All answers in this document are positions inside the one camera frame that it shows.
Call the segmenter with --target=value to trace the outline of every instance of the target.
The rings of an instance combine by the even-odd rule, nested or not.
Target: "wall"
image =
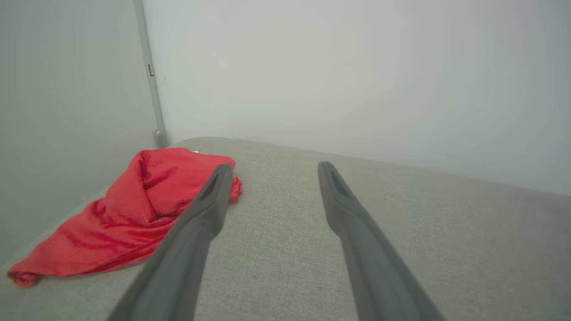
[[[571,194],[571,2],[144,0],[173,142],[219,136]]]
[[[0,2],[0,265],[153,148],[137,30],[132,0]]]

